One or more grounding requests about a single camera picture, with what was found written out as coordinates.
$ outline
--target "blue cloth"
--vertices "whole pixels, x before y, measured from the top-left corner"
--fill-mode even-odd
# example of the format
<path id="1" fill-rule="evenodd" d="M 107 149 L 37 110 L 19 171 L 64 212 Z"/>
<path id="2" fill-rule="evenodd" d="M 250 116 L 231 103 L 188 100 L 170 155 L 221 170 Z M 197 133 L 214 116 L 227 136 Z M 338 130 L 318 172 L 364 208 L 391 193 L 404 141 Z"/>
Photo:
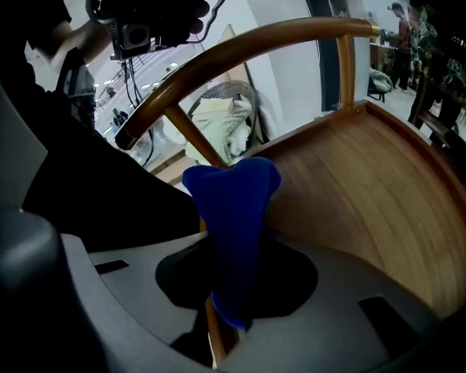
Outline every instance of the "blue cloth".
<path id="1" fill-rule="evenodd" d="M 280 186 L 280 173 L 264 158 L 248 158 L 232 169 L 194 166 L 183 173 L 207 225 L 218 278 L 212 302 L 231 326 L 245 329 L 256 286 L 259 236 L 266 205 Z"/>

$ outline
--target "gray plastic surface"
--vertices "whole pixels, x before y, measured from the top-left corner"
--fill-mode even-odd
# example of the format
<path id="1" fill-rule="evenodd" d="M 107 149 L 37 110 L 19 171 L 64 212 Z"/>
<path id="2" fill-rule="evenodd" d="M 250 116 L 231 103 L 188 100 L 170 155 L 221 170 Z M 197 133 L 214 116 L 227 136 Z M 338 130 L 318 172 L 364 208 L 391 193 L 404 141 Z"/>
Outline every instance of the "gray plastic surface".
<path id="1" fill-rule="evenodd" d="M 201 238 L 94 253 L 91 258 L 93 263 L 122 259 L 130 264 L 102 275 L 104 282 L 138 322 L 170 343 L 190 330 L 193 319 L 185 309 L 162 299 L 155 267 L 165 256 Z M 222 371 L 349 373 L 386 364 L 388 352 L 358 304 L 374 296 L 383 297 L 419 334 L 438 327 L 438 320 L 420 300 L 370 264 L 333 249 L 279 240 L 311 258 L 318 270 L 318 286 L 292 315 L 254 319 L 245 339 L 221 363 Z"/>
<path id="2" fill-rule="evenodd" d="M 47 150 L 0 85 L 0 207 L 21 207 Z"/>
<path id="3" fill-rule="evenodd" d="M 109 371 L 210 371 L 158 340 L 123 308 L 100 279 L 80 239 L 62 235 L 62 242 L 82 306 L 106 349 Z"/>

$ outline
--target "wicker basket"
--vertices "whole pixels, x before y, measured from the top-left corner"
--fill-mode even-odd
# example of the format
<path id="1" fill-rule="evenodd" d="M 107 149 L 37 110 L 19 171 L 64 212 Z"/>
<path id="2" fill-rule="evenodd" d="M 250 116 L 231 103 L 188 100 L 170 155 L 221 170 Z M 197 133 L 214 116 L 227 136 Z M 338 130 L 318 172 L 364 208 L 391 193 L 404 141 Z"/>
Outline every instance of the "wicker basket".
<path id="1" fill-rule="evenodd" d="M 218 85 L 215 85 L 211 89 L 208 89 L 204 94 L 202 94 L 192 105 L 188 112 L 190 118 L 193 117 L 193 112 L 200 105 L 202 98 L 233 98 L 240 99 L 240 96 L 244 96 L 252 107 L 252 116 L 249 118 L 250 123 L 247 123 L 250 126 L 250 134 L 247 139 L 247 149 L 252 146 L 254 134 L 256 131 L 257 117 L 259 115 L 259 98 L 257 97 L 256 91 L 250 86 L 250 84 L 242 82 L 240 80 L 231 80 L 229 82 L 222 82 Z"/>

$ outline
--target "white floor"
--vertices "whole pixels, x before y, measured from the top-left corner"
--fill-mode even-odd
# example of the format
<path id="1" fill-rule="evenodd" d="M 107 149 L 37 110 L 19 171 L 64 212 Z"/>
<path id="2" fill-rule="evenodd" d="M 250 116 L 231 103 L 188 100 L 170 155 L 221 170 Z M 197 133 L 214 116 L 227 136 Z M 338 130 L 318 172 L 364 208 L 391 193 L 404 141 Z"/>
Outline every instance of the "white floor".
<path id="1" fill-rule="evenodd" d="M 397 88 L 392 90 L 390 93 L 385 95 L 385 104 L 381 101 L 377 101 L 368 97 L 368 99 L 376 103 L 378 106 L 384 108 L 388 112 L 392 113 L 394 116 L 400 120 L 408 123 L 409 114 L 411 113 L 411 106 L 416 97 L 416 91 L 408 89 L 407 92 L 403 92 L 401 89 Z M 430 109 L 430 112 L 435 116 L 438 116 L 440 112 L 440 104 L 433 105 Z M 457 125 L 459 127 L 459 135 L 463 140 L 466 141 L 466 120 L 463 119 L 464 111 L 461 112 L 459 118 L 457 119 Z M 428 138 L 431 135 L 432 131 L 424 124 L 421 127 L 421 134 Z"/>

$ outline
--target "black sleeve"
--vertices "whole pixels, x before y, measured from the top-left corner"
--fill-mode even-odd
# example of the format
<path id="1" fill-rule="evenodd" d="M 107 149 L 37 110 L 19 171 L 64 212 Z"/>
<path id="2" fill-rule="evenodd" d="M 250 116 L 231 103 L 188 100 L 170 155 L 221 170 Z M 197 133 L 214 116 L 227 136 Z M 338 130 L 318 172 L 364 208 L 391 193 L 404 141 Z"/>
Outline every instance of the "black sleeve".
<path id="1" fill-rule="evenodd" d="M 32 48 L 48 37 L 61 22 L 71 22 L 64 0 L 27 0 L 29 18 L 26 20 L 27 40 Z"/>

